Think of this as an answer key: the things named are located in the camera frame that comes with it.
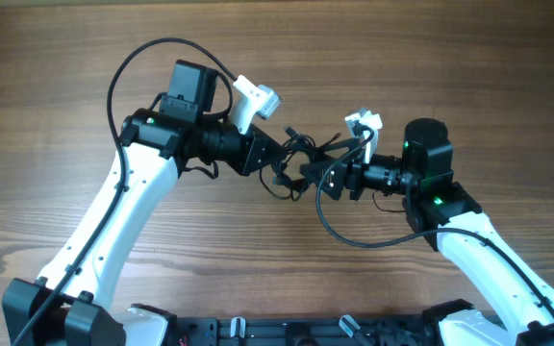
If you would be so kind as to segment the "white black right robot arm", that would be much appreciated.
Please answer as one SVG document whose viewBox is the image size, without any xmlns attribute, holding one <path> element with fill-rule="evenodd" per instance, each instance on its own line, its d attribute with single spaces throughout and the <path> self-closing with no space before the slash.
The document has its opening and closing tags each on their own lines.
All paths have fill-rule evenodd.
<svg viewBox="0 0 554 346">
<path fill-rule="evenodd" d="M 419 118 L 407 124 L 399 158 L 374 155 L 374 130 L 350 121 L 353 139 L 339 158 L 323 156 L 300 168 L 317 194 L 338 200 L 344 189 L 358 199 L 365 189 L 402 196 L 411 237 L 424 238 L 474 284 L 497 315 L 492 323 L 457 300 L 423 317 L 440 345 L 554 345 L 554 288 L 502 239 L 481 206 L 454 181 L 453 147 L 444 123 Z"/>
</svg>

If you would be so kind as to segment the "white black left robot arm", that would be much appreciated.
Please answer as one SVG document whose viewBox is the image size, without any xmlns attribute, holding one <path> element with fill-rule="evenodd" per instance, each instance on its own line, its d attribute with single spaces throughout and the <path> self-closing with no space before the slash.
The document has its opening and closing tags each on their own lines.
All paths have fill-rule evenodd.
<svg viewBox="0 0 554 346">
<path fill-rule="evenodd" d="M 227 163 L 241 176 L 270 165 L 281 147 L 252 122 L 281 99 L 225 69 L 178 61 L 169 88 L 114 135 L 108 178 L 61 251 L 33 282 L 13 280 L 2 308 L 15 345 L 176 345 L 174 314 L 134 305 L 111 314 L 124 263 L 189 160 L 209 177 Z"/>
</svg>

